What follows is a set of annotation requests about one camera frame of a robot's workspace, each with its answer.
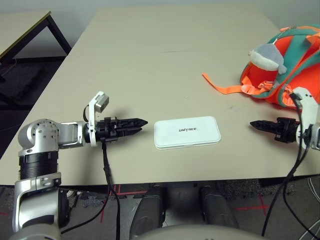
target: unitree logo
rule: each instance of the unitree logo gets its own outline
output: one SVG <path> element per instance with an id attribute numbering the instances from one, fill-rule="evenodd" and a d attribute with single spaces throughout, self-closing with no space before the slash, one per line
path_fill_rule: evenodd
<path id="1" fill-rule="evenodd" d="M 188 132 L 188 131 L 195 131 L 197 130 L 196 127 L 194 128 L 183 128 L 183 129 L 179 129 L 179 132 Z"/>

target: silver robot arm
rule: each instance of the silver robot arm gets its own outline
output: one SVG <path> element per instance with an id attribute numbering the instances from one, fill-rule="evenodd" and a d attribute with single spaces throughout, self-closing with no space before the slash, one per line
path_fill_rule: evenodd
<path id="1" fill-rule="evenodd" d="M 96 121 L 109 103 L 103 92 L 88 104 L 89 120 L 57 123 L 40 119 L 23 127 L 18 134 L 19 178 L 14 185 L 12 228 L 10 240 L 60 240 L 60 229 L 69 222 L 70 208 L 66 193 L 58 187 L 60 149 L 82 147 L 90 143 L 112 142 L 119 137 L 139 132 L 148 122 L 139 119 L 106 117 Z"/>

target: wire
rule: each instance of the wire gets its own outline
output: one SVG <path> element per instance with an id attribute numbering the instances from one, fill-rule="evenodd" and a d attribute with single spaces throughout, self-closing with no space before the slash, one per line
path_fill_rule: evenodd
<path id="1" fill-rule="evenodd" d="M 290 179 L 293 177 L 294 173 L 295 173 L 295 167 L 296 165 L 299 163 L 299 159 L 300 159 L 300 156 L 301 156 L 301 152 L 302 152 L 302 132 L 303 132 L 303 123 L 302 123 L 302 117 L 301 117 L 301 111 L 300 111 L 300 107 L 299 107 L 299 104 L 297 103 L 297 98 L 298 96 L 294 93 L 290 94 L 290 97 L 292 98 L 293 100 L 293 103 L 296 107 L 296 110 L 297 110 L 297 113 L 298 113 L 298 117 L 299 117 L 299 121 L 300 121 L 300 138 L 299 138 L 299 150 L 298 150 L 298 154 L 297 154 L 297 158 L 296 158 L 296 161 L 294 163 L 294 166 L 292 167 L 292 169 L 290 170 L 290 172 L 287 174 L 287 176 L 284 178 L 283 182 L 281 183 L 281 185 L 279 186 L 279 188 L 277 189 L 273 199 L 272 199 L 272 202 L 270 204 L 270 207 L 269 207 L 269 210 L 267 212 L 267 215 L 265 217 L 265 221 L 264 221 L 264 224 L 263 224 L 263 228 L 262 228 L 262 233 L 261 233 L 261 236 L 265 236 L 265 233 L 266 233 L 266 229 L 267 229 L 267 226 L 268 226 L 268 222 L 269 222 L 269 218 L 270 218 L 270 215 L 271 215 L 271 212 L 275 206 L 275 203 L 281 193 L 281 189 L 285 186 L 286 183 L 288 183 L 290 181 Z"/>
<path id="2" fill-rule="evenodd" d="M 319 224 L 319 223 L 320 223 L 320 219 L 317 220 L 317 221 L 309 228 L 309 230 L 313 229 L 313 228 L 314 228 L 317 224 Z M 315 235 L 318 234 L 319 230 L 320 230 L 320 226 L 319 226 L 318 230 L 316 231 Z M 298 240 L 302 240 L 302 239 L 305 237 L 305 235 L 307 235 L 307 234 L 308 234 L 308 231 L 305 231 Z"/>
<path id="3" fill-rule="evenodd" d="M 295 169 L 298 168 L 298 166 L 302 163 L 302 161 L 305 159 L 307 153 L 308 153 L 308 149 L 309 149 L 309 145 L 307 145 L 304 153 L 303 153 L 303 156 L 301 157 L 301 160 L 298 162 L 298 164 L 296 165 Z M 283 200 L 284 200 L 284 203 L 286 205 L 286 207 L 290 210 L 291 214 L 295 217 L 295 219 L 300 223 L 300 225 L 309 233 L 311 234 L 315 239 L 319 240 L 320 238 L 318 238 L 312 231 L 310 231 L 308 229 L 308 227 L 300 220 L 300 218 L 297 216 L 297 214 L 293 211 L 293 209 L 290 207 L 290 205 L 288 204 L 287 202 L 287 198 L 286 198 L 286 192 L 287 192 L 287 186 L 288 186 L 288 183 L 286 183 L 284 185 L 284 188 L 283 188 L 283 192 L 282 192 L 282 196 L 283 196 Z"/>
<path id="4" fill-rule="evenodd" d="M 308 183 L 308 186 L 309 186 L 311 193 L 317 199 L 317 201 L 320 203 L 320 197 L 316 192 L 316 189 L 315 189 L 314 184 L 312 183 L 311 177 L 308 178 L 307 183 Z"/>
<path id="5" fill-rule="evenodd" d="M 94 215 L 92 218 L 90 218 L 90 219 L 87 220 L 87 221 L 84 221 L 84 222 L 82 222 L 82 223 L 79 223 L 79 224 L 77 224 L 77 225 L 75 225 L 75 226 L 69 227 L 69 228 L 61 231 L 61 234 L 65 234 L 65 233 L 67 233 L 67 232 L 69 232 L 69 231 L 71 231 L 71 230 L 74 230 L 74 229 L 77 229 L 77 228 L 79 228 L 79 227 L 81 227 L 81 226 L 83 226 L 83 225 L 86 225 L 86 224 L 90 223 L 91 221 L 93 221 L 96 217 L 98 217 L 98 216 L 100 215 L 100 213 L 105 209 L 105 207 L 106 207 L 106 205 L 107 205 L 107 202 L 108 202 L 108 199 L 109 199 L 109 194 L 110 194 L 110 189 L 112 189 L 112 187 L 109 187 L 109 186 L 108 186 L 108 191 L 107 191 L 108 194 L 107 194 L 107 196 L 106 196 L 106 198 L 105 198 L 105 201 L 104 201 L 104 203 L 103 203 L 103 205 L 102 205 L 102 208 L 100 209 L 100 211 L 97 212 L 96 215 Z"/>
<path id="6" fill-rule="evenodd" d="M 102 153 L 103 153 L 103 170 L 105 173 L 105 178 L 108 186 L 110 186 L 110 190 L 115 196 L 116 199 L 116 205 L 117 205 L 117 211 L 116 211 L 116 234 L 115 234 L 115 240 L 120 240 L 120 201 L 118 198 L 118 195 L 114 188 L 112 187 L 112 179 L 111 179 L 111 169 L 109 165 L 109 160 L 107 157 L 107 144 L 103 141 L 102 142 Z"/>
<path id="7" fill-rule="evenodd" d="M 10 127 L 7 127 L 7 128 L 4 128 L 4 129 L 0 129 L 0 132 L 4 132 L 4 131 L 7 131 L 9 129 L 14 129 L 16 127 L 20 127 L 22 123 L 20 124 L 17 124 L 17 125 L 14 125 L 14 126 L 10 126 Z"/>
<path id="8" fill-rule="evenodd" d="M 87 107 L 89 107 L 89 105 L 87 105 L 87 106 L 84 107 L 83 113 L 82 113 L 83 120 L 84 120 L 85 122 L 89 122 L 89 121 L 88 121 L 88 118 L 87 118 L 87 116 L 86 116 Z"/>
<path id="9" fill-rule="evenodd" d="M 13 67 L 15 67 L 17 65 L 17 59 L 14 58 L 14 64 L 9 67 L 4 73 L 1 74 L 1 77 L 4 77 Z"/>

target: white bracket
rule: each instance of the white bracket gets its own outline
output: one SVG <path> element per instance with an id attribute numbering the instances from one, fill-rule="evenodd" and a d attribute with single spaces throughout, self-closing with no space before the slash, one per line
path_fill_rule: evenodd
<path id="1" fill-rule="evenodd" d="M 296 142 L 300 142 L 300 135 L 303 134 L 306 129 L 309 128 L 310 124 L 314 125 L 317 121 L 317 114 L 318 114 L 318 108 L 319 105 L 316 102 L 316 100 L 313 98 L 311 93 L 303 87 L 297 87 L 293 90 L 293 92 L 301 97 L 300 103 L 302 106 L 302 133 L 300 133 L 300 125 L 296 129 Z M 306 149 L 306 144 L 303 141 L 302 147 Z"/>
<path id="2" fill-rule="evenodd" d="M 109 103 L 109 97 L 104 92 L 99 91 L 89 102 L 88 133 L 91 147 L 97 146 L 96 141 L 96 112 L 101 113 Z"/>

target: orange backpack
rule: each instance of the orange backpack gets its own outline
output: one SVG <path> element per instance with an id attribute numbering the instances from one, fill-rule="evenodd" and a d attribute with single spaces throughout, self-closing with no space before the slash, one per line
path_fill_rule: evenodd
<path id="1" fill-rule="evenodd" d="M 289 94 L 297 87 L 309 90 L 320 104 L 320 25 L 286 27 L 268 44 L 283 56 L 286 72 L 264 70 L 249 62 L 241 74 L 241 85 L 219 87 L 209 76 L 203 77 L 220 93 L 245 93 L 283 107 L 294 108 Z"/>

